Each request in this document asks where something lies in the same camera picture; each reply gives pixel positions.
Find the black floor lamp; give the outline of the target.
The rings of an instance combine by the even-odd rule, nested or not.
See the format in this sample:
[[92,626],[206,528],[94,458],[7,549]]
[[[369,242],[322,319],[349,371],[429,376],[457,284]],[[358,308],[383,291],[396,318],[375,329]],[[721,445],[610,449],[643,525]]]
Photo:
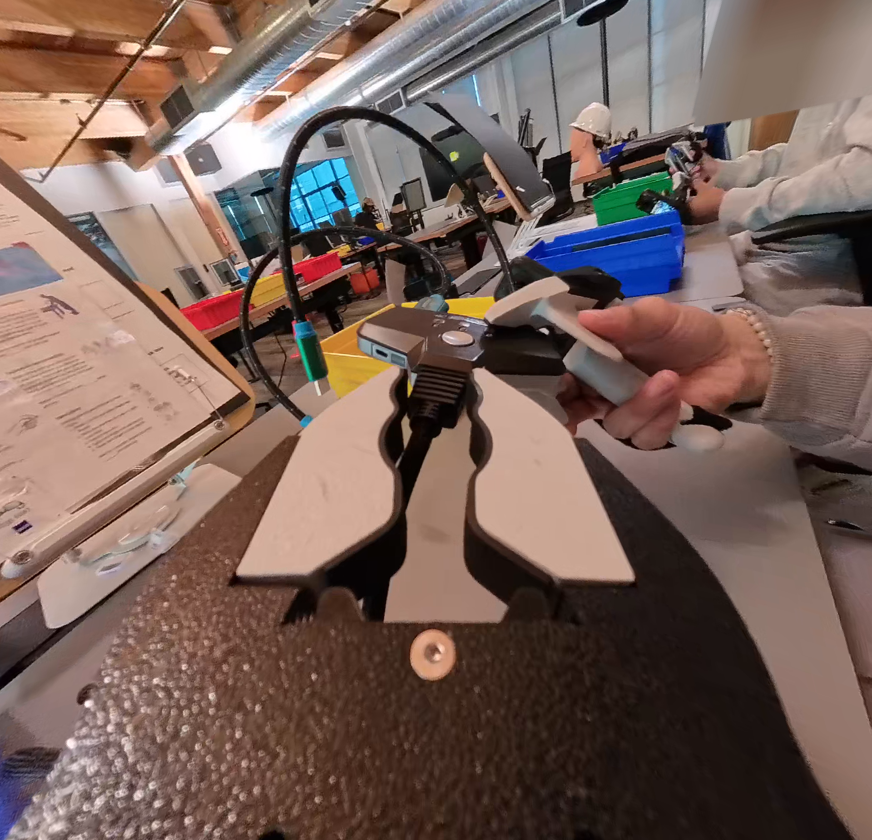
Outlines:
[[600,43],[601,80],[603,88],[603,105],[610,107],[609,89],[609,58],[608,58],[608,35],[607,20],[621,11],[629,0],[600,0],[585,8],[575,20],[579,28],[597,26]]

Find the person's right hand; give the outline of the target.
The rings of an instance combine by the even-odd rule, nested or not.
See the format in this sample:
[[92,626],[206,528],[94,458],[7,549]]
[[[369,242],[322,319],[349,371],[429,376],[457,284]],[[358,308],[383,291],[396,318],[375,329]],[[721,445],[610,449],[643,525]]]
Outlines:
[[760,403],[768,391],[772,357],[756,321],[747,316],[718,316],[647,298],[582,311],[578,319],[649,378],[616,406],[566,374],[557,400],[571,435],[584,421],[598,420],[617,440],[643,451],[659,450],[670,441],[683,403],[722,414],[736,404]]

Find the red plastic bin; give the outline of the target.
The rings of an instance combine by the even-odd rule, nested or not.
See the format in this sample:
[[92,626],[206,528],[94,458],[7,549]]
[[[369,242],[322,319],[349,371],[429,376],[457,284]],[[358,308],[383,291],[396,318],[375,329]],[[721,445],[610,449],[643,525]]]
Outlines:
[[180,312],[198,331],[205,333],[239,319],[244,289],[237,289],[183,307]]
[[291,279],[302,281],[302,286],[308,286],[318,280],[343,270],[343,264],[338,252],[331,251],[320,256],[308,257],[293,264]]

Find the black office chair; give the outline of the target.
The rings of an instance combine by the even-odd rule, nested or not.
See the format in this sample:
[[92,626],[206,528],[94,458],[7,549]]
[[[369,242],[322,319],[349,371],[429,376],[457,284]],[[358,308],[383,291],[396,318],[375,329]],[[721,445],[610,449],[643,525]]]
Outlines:
[[792,217],[752,232],[756,246],[785,243],[801,237],[835,235],[851,246],[865,306],[871,306],[871,211],[835,212]]

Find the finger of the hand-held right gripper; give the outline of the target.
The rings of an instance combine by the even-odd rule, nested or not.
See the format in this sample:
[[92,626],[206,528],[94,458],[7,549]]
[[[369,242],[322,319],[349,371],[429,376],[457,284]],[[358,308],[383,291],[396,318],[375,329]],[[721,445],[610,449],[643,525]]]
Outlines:
[[556,276],[537,279],[495,301],[485,314],[485,322],[497,327],[540,327],[540,310],[556,296],[569,293],[569,285]]

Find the person's right forearm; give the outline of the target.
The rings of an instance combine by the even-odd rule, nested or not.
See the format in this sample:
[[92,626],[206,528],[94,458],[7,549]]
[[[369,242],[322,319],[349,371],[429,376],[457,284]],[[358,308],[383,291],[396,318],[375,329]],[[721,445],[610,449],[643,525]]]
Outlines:
[[871,469],[871,308],[757,316],[771,344],[761,425],[795,449]]

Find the white board stand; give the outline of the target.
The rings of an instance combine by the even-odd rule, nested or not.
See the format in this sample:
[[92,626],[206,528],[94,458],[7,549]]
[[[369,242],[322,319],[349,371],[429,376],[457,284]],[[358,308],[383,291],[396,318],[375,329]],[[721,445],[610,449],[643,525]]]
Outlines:
[[65,628],[171,551],[240,482],[211,464],[174,478],[66,551],[38,577],[45,625]]

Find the mannequin head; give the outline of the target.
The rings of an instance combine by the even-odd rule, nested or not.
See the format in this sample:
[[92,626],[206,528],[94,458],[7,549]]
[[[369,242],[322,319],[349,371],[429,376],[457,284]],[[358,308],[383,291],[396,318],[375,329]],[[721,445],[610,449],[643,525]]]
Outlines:
[[601,138],[594,133],[574,127],[570,129],[570,154],[575,166],[573,184],[589,182],[604,171],[601,144]]

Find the white hard hat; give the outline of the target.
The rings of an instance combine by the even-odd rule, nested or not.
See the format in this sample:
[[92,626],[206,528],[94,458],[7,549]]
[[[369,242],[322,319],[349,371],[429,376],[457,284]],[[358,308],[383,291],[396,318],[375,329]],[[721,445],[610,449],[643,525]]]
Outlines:
[[570,123],[574,130],[587,133],[601,141],[608,141],[612,134],[612,115],[609,107],[592,103],[582,109]]

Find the silver air duct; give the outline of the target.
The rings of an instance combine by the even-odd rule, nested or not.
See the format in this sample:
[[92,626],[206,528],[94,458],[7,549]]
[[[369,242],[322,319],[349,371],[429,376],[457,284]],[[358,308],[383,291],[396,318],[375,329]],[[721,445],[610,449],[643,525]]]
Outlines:
[[[337,105],[372,104],[389,86],[420,71],[470,38],[481,19],[501,22],[510,0],[425,0],[377,36],[317,76],[267,116],[262,133],[275,137],[315,113]],[[227,124],[283,78],[296,74],[303,59],[323,52],[354,17],[376,0],[321,0],[316,5],[286,3],[273,7],[252,36],[242,40],[204,82],[180,84],[184,113],[165,111],[147,133],[147,144],[160,156],[191,147]]]
[[461,52],[449,56],[429,71],[406,84],[402,95],[407,105],[445,89],[455,81],[499,59],[531,40],[572,22],[590,9],[605,5],[607,0],[547,0],[535,9],[475,40]]

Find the blue plastic bin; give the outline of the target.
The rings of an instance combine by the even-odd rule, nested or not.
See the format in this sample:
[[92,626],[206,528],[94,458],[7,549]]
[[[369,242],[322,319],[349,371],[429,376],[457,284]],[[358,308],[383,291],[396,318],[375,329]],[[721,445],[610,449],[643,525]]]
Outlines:
[[600,269],[620,282],[625,298],[666,294],[683,276],[684,227],[666,206],[625,222],[540,238],[525,255],[556,274]]

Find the dark grey hub with cord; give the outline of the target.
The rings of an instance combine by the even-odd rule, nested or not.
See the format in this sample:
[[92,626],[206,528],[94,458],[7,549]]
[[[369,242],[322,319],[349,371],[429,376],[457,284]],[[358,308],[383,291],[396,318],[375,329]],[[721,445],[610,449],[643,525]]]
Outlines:
[[358,345],[389,366],[355,393],[350,448],[369,540],[355,556],[369,620],[486,618],[493,601],[466,568],[466,496],[474,473],[466,404],[483,325],[393,308]]

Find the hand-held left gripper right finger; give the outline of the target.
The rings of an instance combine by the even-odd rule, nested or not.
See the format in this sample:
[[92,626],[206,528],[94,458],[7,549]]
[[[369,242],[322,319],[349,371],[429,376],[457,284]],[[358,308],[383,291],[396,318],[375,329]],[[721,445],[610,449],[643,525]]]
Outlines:
[[539,403],[475,368],[482,438],[467,521],[490,548],[557,586],[627,585],[635,573],[574,439]]

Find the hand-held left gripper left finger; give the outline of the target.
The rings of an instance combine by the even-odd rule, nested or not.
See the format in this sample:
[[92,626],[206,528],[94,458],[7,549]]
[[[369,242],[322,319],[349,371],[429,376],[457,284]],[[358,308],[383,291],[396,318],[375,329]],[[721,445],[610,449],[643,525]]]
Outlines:
[[406,379],[403,369],[388,368],[300,432],[235,570],[238,581],[317,588],[396,525],[401,485],[387,436]]

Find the green plastic bin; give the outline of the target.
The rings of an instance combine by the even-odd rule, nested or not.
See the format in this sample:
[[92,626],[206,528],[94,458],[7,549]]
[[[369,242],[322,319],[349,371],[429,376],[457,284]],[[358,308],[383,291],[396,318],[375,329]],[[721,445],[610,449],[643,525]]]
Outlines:
[[660,171],[643,177],[624,180],[609,188],[596,192],[592,207],[598,226],[617,224],[645,217],[649,210],[641,209],[638,200],[644,192],[654,192],[660,196],[672,192],[672,176],[668,171]]

